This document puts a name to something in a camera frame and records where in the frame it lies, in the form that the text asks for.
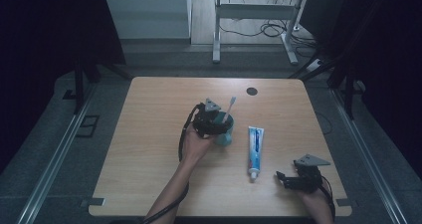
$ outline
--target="cup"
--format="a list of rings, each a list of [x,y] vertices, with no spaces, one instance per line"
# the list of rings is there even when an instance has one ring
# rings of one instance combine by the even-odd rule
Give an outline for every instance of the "cup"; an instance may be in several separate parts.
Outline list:
[[[218,115],[214,118],[214,123],[221,123],[223,121],[224,115],[226,115],[225,112],[218,112]],[[227,132],[221,133],[215,138],[215,144],[227,146],[232,143],[232,131],[235,121],[233,120],[232,116],[229,115],[226,122],[230,123],[230,127]]]

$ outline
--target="wooden table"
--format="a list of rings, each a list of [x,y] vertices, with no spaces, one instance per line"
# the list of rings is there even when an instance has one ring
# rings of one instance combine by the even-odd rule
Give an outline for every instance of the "wooden table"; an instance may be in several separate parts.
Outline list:
[[[247,88],[258,93],[250,96]],[[331,162],[319,170],[334,199],[347,198],[301,81],[135,78],[93,196],[105,203],[90,206],[90,213],[146,215],[177,167],[180,132],[194,106],[210,98],[225,111],[232,96],[237,97],[231,110],[233,142],[212,146],[201,160],[178,216],[306,216],[296,194],[275,173],[294,176],[293,160],[307,153]],[[249,125],[265,129],[255,183],[248,174]],[[337,216],[350,213],[350,206],[336,206]]]

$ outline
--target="metal frame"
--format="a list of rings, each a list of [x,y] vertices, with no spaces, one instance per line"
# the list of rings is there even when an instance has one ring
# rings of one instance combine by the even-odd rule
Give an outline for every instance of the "metal frame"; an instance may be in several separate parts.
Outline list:
[[[271,20],[290,20],[286,34],[282,34],[283,45],[289,56],[292,65],[298,64],[298,59],[290,43],[292,32],[296,25],[301,4],[303,0],[297,0],[294,6],[288,5],[260,5],[260,4],[221,4],[217,0],[215,4],[215,32],[213,41],[213,63],[220,62],[220,19],[271,19]]]

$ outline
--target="dark wall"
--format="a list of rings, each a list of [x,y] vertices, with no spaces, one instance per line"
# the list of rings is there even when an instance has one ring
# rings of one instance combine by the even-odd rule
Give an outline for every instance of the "dark wall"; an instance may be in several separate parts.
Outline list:
[[[384,0],[357,56],[370,112],[422,177],[422,0]]]
[[[79,61],[124,63],[106,0],[0,0],[0,171]]]

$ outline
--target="blue toothpaste tube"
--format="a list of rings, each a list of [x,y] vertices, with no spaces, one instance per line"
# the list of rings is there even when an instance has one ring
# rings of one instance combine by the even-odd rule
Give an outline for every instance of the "blue toothpaste tube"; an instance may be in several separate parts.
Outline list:
[[[264,129],[249,126],[249,173],[252,181],[257,179],[261,170],[261,149],[263,145]]]

